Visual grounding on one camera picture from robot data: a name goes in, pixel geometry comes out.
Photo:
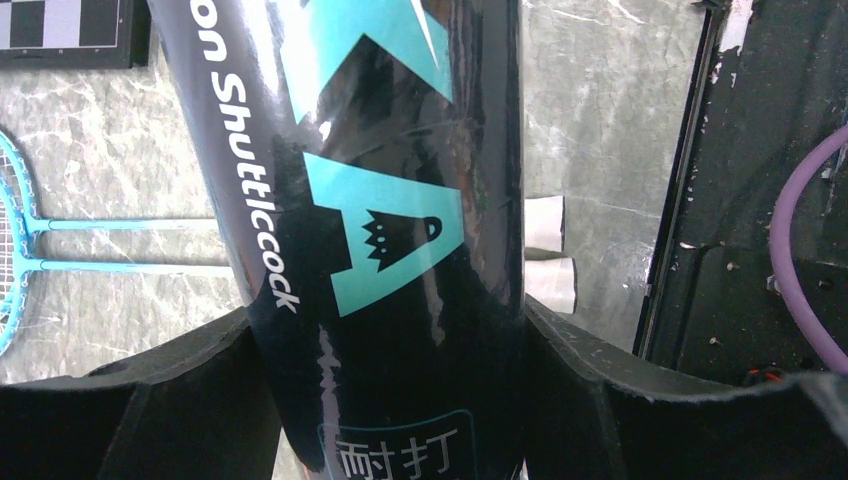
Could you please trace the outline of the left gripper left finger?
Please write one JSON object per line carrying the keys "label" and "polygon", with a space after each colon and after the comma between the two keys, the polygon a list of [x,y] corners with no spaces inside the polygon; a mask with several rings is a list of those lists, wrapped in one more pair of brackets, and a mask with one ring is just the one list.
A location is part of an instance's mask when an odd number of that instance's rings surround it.
{"label": "left gripper left finger", "polygon": [[242,310],[82,377],[1,389],[5,479],[268,479],[280,434]]}

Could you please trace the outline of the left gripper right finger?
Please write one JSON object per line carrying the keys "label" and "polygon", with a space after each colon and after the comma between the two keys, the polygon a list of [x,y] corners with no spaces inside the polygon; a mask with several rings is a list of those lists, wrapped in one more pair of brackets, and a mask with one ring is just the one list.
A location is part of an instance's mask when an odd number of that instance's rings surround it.
{"label": "left gripper right finger", "polygon": [[533,479],[843,479],[847,380],[751,387],[670,370],[526,301]]}

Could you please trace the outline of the black shuttlecock tube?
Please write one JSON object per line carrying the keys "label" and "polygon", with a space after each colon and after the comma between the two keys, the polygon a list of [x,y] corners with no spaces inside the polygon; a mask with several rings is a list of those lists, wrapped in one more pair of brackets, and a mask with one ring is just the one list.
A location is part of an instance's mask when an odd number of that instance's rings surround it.
{"label": "black shuttlecock tube", "polygon": [[518,3],[149,8],[308,476],[516,478]]}

